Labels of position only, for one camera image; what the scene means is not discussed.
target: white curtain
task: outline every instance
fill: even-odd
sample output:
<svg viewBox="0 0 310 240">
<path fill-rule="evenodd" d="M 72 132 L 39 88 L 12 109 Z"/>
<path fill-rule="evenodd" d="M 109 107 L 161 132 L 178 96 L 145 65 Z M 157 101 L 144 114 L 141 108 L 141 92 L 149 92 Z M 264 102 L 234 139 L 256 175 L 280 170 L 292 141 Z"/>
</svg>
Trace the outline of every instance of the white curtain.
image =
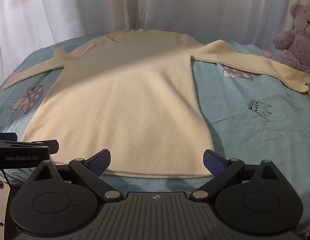
<svg viewBox="0 0 310 240">
<path fill-rule="evenodd" d="M 0 84 L 33 51 L 122 29 L 206 34 L 273 50 L 291 0 L 0 0 Z"/>
</svg>

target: ribbed knit fabric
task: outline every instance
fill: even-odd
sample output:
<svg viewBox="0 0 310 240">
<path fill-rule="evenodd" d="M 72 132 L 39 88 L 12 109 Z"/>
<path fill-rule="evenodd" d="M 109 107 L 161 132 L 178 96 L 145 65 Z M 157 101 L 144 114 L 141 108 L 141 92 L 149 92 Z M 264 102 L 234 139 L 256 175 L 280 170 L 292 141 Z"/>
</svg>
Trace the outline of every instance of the ribbed knit fabric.
<svg viewBox="0 0 310 240">
<path fill-rule="evenodd" d="M 22 138 L 57 139 L 59 152 L 51 156 L 57 164 L 107 148 L 107 174 L 202 177 L 210 175 L 203 153 L 213 142 L 196 100 L 191 59 L 264 71 L 297 91 L 309 89 L 302 72 L 239 54 L 223 41 L 204 46 L 188 35 L 144 30 L 103 36 L 69 54 L 55 49 L 53 58 L 15 75 L 4 88 L 64 67 Z"/>
</svg>

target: bed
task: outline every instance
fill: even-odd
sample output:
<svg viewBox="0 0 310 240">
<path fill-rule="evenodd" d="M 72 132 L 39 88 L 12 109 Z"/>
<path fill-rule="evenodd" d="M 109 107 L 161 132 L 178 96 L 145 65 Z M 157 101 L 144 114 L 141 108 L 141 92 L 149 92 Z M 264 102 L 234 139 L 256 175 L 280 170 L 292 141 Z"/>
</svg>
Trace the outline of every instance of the bed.
<svg viewBox="0 0 310 240">
<path fill-rule="evenodd" d="M 25 70 L 52 57 L 55 48 L 71 52 L 86 42 L 103 35 L 74 38 L 30 54 L 15 70 Z M 216 38 L 193 36 L 202 44 Z M 270 57 L 278 61 L 277 53 L 263 52 L 254 45 L 226 42 L 237 52 Z M 63 69 L 38 74 L 9 89 L 0 87 L 0 132 L 15 132 L 23 136 L 33 114 L 45 94 Z M 303 217 L 297 228 L 310 228 L 310 99 L 284 86 L 279 80 L 253 74 L 251 78 L 236 76 L 232 69 L 220 64 L 192 61 L 192 73 L 200 111 L 211 132 L 215 152 L 230 158 L 239 158 L 247 164 L 272 160 L 299 194 L 304 205 Z M 30 106 L 25 102 L 31 88 L 42 88 L 37 100 Z M 255 111 L 258 103 L 262 109 Z M 33 169 L 6 170 L 13 185 L 23 183 Z M 128 191 L 171 192 L 184 191 L 188 195 L 211 177 L 194 179 L 144 179 L 105 175 L 101 176 L 123 194 Z M 0 172 L 0 180 L 5 181 Z"/>
</svg>

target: black cable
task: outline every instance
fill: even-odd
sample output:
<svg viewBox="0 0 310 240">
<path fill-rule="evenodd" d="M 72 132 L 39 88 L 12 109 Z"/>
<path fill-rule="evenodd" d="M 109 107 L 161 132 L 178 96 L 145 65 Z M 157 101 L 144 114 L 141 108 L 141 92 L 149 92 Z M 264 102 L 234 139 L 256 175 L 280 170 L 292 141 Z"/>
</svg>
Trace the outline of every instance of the black cable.
<svg viewBox="0 0 310 240">
<path fill-rule="evenodd" d="M 1 170 L 1 171 L 2 171 L 2 174 L 4 174 L 4 177 L 5 177 L 6 181 L 7 181 L 8 186 L 10 187 L 11 192 L 12 192 L 13 195 L 15 196 L 16 194 L 15 194 L 13 188 L 11 187 L 11 185 L 10 185 L 8 179 L 7 179 L 6 173 L 4 172 L 4 170 Z"/>
</svg>

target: stuffed animal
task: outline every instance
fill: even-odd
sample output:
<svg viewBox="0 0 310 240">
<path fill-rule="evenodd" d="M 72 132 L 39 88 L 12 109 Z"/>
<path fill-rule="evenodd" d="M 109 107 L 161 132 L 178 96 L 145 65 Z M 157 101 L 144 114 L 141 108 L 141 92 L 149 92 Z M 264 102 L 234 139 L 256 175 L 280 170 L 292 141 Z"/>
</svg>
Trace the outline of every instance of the stuffed animal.
<svg viewBox="0 0 310 240">
<path fill-rule="evenodd" d="M 295 30 L 277 35 L 273 44 L 280 50 L 280 62 L 310 76 L 310 5 L 290 8 Z"/>
</svg>

